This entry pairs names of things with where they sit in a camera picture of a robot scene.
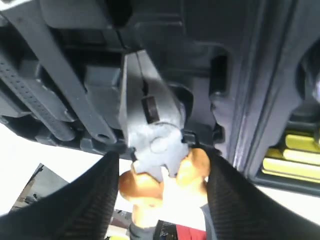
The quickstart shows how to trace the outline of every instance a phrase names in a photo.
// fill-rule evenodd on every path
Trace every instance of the metal tool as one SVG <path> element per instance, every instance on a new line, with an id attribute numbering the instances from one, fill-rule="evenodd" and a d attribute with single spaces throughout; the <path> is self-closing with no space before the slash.
<path id="1" fill-rule="evenodd" d="M 124 56 L 119 122 L 128 147 L 134 148 L 136 173 L 162 181 L 161 166 L 171 177 L 189 149 L 182 142 L 185 109 L 161 78 L 145 50 Z"/>

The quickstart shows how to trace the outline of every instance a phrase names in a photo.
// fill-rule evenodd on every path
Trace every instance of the red object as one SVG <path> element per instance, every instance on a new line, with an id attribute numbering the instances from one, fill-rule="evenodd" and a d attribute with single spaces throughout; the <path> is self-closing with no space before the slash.
<path id="1" fill-rule="evenodd" d="M 205 231 L 194 229 L 187 226 L 176 225 L 179 240 L 206 240 Z"/>

